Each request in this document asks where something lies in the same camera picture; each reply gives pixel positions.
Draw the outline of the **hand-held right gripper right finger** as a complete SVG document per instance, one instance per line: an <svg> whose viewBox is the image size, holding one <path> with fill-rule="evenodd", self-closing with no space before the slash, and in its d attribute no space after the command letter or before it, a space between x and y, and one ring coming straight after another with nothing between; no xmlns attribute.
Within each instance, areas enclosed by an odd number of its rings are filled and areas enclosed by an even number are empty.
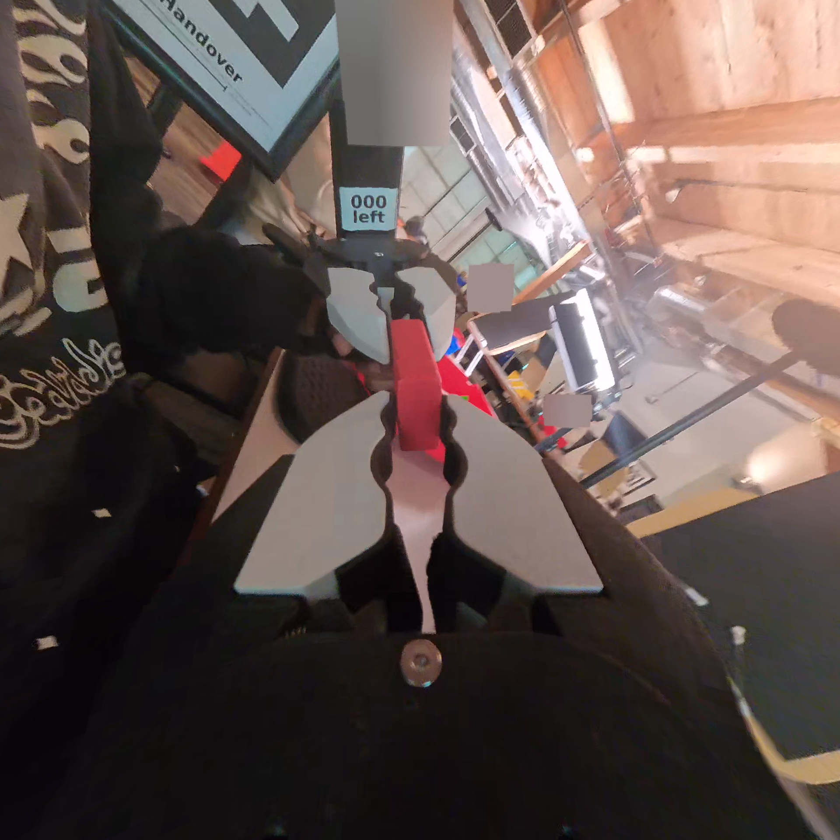
<svg viewBox="0 0 840 840"><path fill-rule="evenodd" d="M456 602L600 595L602 578L543 458L466 399L442 403L446 586Z"/></svg>

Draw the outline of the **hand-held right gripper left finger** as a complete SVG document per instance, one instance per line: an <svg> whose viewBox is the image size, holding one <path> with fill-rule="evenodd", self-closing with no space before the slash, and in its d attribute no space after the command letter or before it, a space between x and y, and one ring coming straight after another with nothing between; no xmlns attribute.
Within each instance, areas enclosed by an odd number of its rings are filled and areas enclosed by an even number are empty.
<svg viewBox="0 0 840 840"><path fill-rule="evenodd" d="M391 403L390 393L375 393L300 445L234 582L238 595L346 605L400 595L400 550L385 485Z"/></svg>

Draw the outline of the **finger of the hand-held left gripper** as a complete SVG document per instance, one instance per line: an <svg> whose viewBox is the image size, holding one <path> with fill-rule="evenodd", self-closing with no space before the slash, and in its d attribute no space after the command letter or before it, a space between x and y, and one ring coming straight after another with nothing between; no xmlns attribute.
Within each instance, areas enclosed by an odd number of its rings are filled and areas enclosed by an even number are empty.
<svg viewBox="0 0 840 840"><path fill-rule="evenodd" d="M456 294L438 269L402 269L396 277L419 305L436 360L446 356L455 331Z"/></svg>
<svg viewBox="0 0 840 840"><path fill-rule="evenodd" d="M391 362L388 318L374 289L375 277L352 267L328 268L327 312L343 339L368 359Z"/></svg>

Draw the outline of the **red plastic piece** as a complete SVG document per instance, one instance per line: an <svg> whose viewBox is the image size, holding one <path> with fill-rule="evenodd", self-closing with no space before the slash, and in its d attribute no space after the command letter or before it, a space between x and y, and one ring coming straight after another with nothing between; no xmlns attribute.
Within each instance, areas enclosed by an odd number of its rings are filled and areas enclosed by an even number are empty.
<svg viewBox="0 0 840 840"><path fill-rule="evenodd" d="M443 387L438 363L423 322L391 324L396 431L401 450L445 460L440 439Z"/></svg>

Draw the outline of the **red plastic bin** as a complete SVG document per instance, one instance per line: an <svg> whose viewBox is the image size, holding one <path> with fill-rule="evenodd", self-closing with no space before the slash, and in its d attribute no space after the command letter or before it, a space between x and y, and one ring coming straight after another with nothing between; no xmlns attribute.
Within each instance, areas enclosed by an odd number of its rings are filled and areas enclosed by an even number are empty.
<svg viewBox="0 0 840 840"><path fill-rule="evenodd" d="M485 414L491 417L497 416L481 387L468 378L465 371L453 358L444 356L437 362L437 370L443 393L461 397Z"/></svg>

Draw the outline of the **black dimpled pad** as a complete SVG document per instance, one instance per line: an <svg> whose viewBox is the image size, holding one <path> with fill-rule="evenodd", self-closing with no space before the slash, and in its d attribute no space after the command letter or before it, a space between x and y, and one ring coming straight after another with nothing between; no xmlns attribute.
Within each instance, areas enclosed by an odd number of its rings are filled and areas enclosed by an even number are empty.
<svg viewBox="0 0 840 840"><path fill-rule="evenodd" d="M332 358L297 355L289 377L290 409L308 433L361 404L370 395L353 369Z"/></svg>

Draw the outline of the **bright light panel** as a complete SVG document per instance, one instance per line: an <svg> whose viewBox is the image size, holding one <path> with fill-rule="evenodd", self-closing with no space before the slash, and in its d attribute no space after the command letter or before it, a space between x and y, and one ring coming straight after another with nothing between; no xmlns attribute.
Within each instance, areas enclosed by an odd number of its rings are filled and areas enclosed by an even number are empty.
<svg viewBox="0 0 840 840"><path fill-rule="evenodd" d="M581 289L554 303L549 325L569 388L575 393L614 392L616 368L589 292Z"/></svg>

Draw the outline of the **printed marker sign board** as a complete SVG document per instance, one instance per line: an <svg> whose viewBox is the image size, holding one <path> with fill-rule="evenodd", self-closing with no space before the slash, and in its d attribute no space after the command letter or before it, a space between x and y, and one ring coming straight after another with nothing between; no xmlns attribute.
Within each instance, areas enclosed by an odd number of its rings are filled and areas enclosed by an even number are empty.
<svg viewBox="0 0 840 840"><path fill-rule="evenodd" d="M339 87L333 1L101 2L127 49L277 179Z"/></svg>

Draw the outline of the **black light stand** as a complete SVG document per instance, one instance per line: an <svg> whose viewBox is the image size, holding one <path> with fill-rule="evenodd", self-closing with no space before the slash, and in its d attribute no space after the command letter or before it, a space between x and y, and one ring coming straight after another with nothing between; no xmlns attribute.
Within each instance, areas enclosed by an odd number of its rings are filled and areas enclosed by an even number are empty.
<svg viewBox="0 0 840 840"><path fill-rule="evenodd" d="M672 441L689 428L719 412L761 384L777 378L798 363L806 363L815 371L838 376L839 373L839 310L807 300L790 300L780 304L772 316L773 330L787 351L773 362L762 364L758 370L738 384L731 386L708 403L698 407L680 420L656 434L646 437L624 455L581 479L581 487L590 490L626 466Z"/></svg>

